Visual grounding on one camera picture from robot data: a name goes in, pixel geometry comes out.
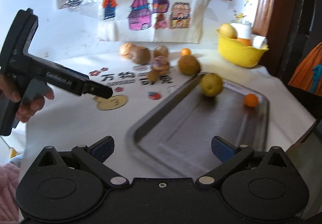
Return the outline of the striped tan round fruit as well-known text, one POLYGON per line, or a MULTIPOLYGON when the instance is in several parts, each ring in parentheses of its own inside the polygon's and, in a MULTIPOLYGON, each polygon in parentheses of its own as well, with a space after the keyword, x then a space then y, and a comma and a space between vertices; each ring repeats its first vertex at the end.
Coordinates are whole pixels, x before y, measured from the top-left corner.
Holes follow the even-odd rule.
POLYGON ((119 54, 122 58, 131 59, 132 58, 132 49, 135 48, 136 45, 132 42, 126 42, 120 46, 119 54))

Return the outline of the pale apple in bowl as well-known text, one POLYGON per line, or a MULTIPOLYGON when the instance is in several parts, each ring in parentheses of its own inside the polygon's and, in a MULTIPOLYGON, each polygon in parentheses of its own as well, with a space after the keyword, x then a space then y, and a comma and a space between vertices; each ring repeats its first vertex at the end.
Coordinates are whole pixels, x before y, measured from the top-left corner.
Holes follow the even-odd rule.
POLYGON ((224 23, 220 26, 219 32, 228 38, 237 38, 236 29, 229 23, 224 23))

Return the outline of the brown kiwi with sticker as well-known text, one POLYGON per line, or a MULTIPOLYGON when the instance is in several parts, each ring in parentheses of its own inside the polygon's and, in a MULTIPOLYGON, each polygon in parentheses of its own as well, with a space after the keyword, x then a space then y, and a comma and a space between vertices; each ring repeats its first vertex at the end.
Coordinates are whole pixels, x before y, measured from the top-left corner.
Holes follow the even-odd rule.
POLYGON ((154 83, 158 80, 159 77, 159 72, 157 70, 151 70, 148 74, 147 74, 147 79, 151 82, 154 83))

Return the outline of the striped purple pepino melon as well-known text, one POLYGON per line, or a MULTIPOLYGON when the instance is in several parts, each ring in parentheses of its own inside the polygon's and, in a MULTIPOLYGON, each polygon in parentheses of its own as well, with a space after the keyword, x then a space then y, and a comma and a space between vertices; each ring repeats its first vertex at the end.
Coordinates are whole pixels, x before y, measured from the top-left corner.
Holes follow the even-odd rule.
POLYGON ((170 64, 168 59, 162 55, 155 57, 150 61, 151 69, 159 72, 163 76, 169 72, 170 64))

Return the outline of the white jar with flowers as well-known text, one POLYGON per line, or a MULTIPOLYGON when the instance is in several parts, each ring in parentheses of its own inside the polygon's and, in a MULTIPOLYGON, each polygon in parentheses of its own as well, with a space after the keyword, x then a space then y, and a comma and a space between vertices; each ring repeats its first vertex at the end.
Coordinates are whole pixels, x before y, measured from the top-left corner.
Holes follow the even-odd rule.
POLYGON ((250 22, 231 22, 230 25, 235 28, 237 38, 250 40, 252 33, 252 25, 250 22))

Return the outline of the steel metal tray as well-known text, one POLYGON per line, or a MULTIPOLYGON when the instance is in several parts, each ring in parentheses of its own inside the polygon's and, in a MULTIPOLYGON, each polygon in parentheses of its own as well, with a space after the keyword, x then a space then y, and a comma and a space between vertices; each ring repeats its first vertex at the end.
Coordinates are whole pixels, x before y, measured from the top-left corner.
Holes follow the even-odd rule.
POLYGON ((202 77, 186 81, 126 135, 130 154, 162 177, 195 179, 220 165, 211 150, 214 136, 265 150, 270 108, 266 96, 225 80, 218 96, 206 97, 200 89, 202 77), (258 97, 257 107, 244 105, 247 94, 258 97))

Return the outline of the small orange near wall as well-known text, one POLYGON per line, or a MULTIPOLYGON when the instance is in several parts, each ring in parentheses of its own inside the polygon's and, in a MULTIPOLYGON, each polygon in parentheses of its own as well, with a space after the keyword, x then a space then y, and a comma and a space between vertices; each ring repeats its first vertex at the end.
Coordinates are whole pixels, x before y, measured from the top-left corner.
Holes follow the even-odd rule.
POLYGON ((181 56, 191 55, 191 50, 189 48, 181 49, 181 56))

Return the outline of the pink fuzzy sleeve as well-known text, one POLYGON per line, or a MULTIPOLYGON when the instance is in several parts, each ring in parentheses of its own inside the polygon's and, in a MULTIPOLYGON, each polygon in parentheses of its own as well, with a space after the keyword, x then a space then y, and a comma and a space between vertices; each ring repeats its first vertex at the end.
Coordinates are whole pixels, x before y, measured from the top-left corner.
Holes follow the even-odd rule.
POLYGON ((1 165, 1 223, 19 223, 16 189, 19 167, 12 163, 1 165))

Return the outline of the yellow plastic bowl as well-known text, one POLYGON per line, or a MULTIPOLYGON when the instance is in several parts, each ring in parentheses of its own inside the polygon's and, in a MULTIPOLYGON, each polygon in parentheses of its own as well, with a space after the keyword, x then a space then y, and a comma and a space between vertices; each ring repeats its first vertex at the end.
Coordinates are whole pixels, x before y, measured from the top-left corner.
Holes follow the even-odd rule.
POLYGON ((252 46, 246 46, 242 42, 234 38, 228 38, 222 35, 217 29, 218 35, 218 52, 221 57, 240 67, 253 68, 255 67, 265 52, 269 50, 268 46, 258 49, 252 46))

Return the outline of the white printed tablecloth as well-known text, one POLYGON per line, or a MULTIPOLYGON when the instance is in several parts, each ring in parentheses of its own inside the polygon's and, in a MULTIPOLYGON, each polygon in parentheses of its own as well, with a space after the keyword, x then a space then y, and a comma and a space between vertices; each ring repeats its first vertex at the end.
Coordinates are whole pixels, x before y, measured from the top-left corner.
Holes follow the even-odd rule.
POLYGON ((106 164, 126 178, 195 178, 219 163, 211 151, 215 135, 257 150, 274 145, 287 150, 315 125, 313 116, 266 68, 237 67, 216 52, 196 56, 204 72, 223 78, 224 90, 217 97, 205 98, 198 78, 177 68, 150 84, 146 68, 115 53, 63 60, 83 73, 102 68, 93 80, 111 86, 113 96, 79 97, 55 89, 55 99, 27 124, 21 173, 45 146, 67 151, 112 136, 115 151, 106 164))

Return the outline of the striped brown round fruit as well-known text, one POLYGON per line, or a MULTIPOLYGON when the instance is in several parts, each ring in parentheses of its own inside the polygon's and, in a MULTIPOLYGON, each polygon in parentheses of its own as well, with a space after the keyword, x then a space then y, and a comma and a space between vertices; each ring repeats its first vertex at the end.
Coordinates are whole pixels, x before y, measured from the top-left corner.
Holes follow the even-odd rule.
POLYGON ((167 58, 169 55, 169 50, 167 46, 164 45, 160 45, 155 47, 155 49, 153 50, 153 56, 156 58, 158 56, 163 56, 165 58, 167 58))

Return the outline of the orange figure wall poster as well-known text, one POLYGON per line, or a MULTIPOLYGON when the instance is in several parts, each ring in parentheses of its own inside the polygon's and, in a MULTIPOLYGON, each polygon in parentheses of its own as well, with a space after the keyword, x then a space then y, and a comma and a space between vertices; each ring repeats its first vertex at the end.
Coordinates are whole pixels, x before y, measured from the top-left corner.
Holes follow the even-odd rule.
POLYGON ((321 96, 321 42, 297 66, 289 85, 321 96))

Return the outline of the yellow-green pear fruit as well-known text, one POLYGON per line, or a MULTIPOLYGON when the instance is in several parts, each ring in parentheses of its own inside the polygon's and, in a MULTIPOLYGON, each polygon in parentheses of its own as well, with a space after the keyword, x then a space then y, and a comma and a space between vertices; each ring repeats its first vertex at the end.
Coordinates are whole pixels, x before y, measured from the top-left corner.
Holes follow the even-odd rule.
POLYGON ((207 73, 201 79, 200 88, 204 96, 215 97, 223 90, 223 80, 215 73, 207 73))

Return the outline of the yellow-brown mango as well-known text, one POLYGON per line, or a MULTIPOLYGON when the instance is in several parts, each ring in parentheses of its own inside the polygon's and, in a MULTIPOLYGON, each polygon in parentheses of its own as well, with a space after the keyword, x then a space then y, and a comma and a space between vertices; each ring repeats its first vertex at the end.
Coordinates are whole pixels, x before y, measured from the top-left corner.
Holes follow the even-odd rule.
POLYGON ((184 75, 197 75, 201 71, 201 65, 192 55, 181 56, 178 60, 179 71, 184 75))

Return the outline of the white paper in bowl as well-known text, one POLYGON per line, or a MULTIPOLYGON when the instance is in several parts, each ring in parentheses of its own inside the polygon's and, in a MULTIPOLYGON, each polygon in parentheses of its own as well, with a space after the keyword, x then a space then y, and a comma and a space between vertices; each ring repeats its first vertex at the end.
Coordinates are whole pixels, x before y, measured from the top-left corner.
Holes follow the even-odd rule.
POLYGON ((260 35, 254 35, 252 38, 252 46, 257 49, 264 49, 268 47, 267 38, 260 35))

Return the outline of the children's house drawing paper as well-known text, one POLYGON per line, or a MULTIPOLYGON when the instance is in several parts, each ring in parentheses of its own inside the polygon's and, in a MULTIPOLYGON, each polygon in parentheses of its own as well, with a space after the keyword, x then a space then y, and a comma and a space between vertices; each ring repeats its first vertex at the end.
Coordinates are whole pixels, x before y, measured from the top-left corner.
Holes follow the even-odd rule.
POLYGON ((208 0, 103 0, 102 41, 198 44, 208 0))

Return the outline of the small orange in tray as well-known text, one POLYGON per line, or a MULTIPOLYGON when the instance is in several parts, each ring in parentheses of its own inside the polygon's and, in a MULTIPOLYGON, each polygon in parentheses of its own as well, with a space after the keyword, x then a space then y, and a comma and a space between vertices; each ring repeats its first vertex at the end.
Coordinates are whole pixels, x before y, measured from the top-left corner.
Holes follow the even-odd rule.
POLYGON ((244 105, 246 107, 255 108, 259 104, 259 99, 255 94, 247 94, 244 97, 244 105))

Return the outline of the orange fruit in bowl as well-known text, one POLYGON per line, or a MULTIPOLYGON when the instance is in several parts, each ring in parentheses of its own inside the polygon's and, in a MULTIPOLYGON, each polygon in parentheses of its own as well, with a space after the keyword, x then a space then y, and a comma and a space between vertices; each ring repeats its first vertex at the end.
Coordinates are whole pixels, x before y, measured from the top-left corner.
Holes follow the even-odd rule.
POLYGON ((240 37, 238 37, 236 40, 241 42, 243 45, 245 45, 247 47, 252 46, 252 40, 250 38, 240 38, 240 37))

